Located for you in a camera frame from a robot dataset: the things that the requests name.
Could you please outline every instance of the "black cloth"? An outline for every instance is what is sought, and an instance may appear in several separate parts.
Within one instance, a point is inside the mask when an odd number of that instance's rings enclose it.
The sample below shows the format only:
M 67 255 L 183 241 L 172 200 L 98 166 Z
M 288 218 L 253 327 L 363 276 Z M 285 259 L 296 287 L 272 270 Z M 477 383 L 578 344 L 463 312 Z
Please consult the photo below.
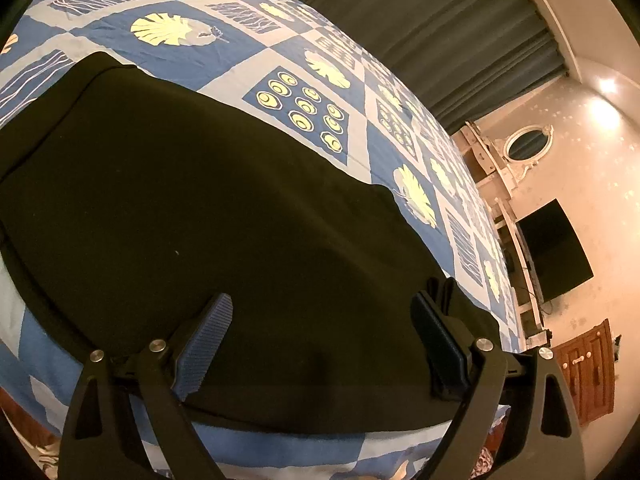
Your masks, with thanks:
M 391 191 L 237 108 L 93 54 L 0 130 L 2 257 L 78 360 L 234 317 L 186 406 L 262 430 L 414 430 L 430 395 L 409 305 L 435 259 Z M 476 336 L 498 325 L 460 296 Z
M 566 73 L 530 0 L 300 1 L 388 67 L 450 134 Z
M 14 428 L 0 410 L 0 476 L 8 480 L 47 480 L 18 440 Z

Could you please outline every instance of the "black tv screen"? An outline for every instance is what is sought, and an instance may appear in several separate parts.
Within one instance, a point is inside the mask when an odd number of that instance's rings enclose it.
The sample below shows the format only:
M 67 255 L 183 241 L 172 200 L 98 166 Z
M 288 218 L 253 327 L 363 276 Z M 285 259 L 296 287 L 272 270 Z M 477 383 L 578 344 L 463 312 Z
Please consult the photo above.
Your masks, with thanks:
M 593 277 L 580 240 L 558 200 L 517 223 L 533 260 L 543 301 L 557 298 Z

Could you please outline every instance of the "dark green curtain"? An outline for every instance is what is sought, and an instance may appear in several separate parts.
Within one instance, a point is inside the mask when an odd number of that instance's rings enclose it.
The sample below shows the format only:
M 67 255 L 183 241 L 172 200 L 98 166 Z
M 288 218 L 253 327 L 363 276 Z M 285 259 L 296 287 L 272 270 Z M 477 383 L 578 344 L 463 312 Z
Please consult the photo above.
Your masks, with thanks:
M 450 133 L 566 72 L 530 0 L 301 0 L 376 56 Z

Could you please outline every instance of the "cabinet door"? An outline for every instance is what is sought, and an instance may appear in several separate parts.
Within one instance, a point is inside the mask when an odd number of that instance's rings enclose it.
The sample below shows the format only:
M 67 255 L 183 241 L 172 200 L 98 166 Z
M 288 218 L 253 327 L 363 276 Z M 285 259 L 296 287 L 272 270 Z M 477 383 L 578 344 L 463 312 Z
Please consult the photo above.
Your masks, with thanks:
M 571 398 L 574 400 L 575 411 L 581 424 L 586 422 L 586 396 L 584 395 L 585 347 L 584 340 L 576 338 L 568 343 L 554 348 L 554 353 L 564 380 L 569 386 Z
M 613 411 L 613 346 L 608 320 L 584 335 L 584 346 L 585 417 L 590 422 Z

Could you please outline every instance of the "bed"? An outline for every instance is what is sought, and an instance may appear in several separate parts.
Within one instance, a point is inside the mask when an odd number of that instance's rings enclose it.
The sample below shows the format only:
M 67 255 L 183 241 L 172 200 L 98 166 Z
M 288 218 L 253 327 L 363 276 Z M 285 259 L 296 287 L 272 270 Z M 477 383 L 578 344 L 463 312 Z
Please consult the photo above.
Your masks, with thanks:
M 313 9 L 296 0 L 34 0 L 0 54 L 0 128 L 97 51 L 240 108 L 391 189 L 446 275 L 494 315 L 502 348 L 524 350 L 495 231 L 458 150 L 402 82 Z M 80 371 L 0 259 L 0 386 L 60 434 Z M 153 466 L 166 469 L 144 410 L 134 411 Z M 400 479 L 421 468 L 448 423 L 313 437 L 195 426 L 228 478 Z

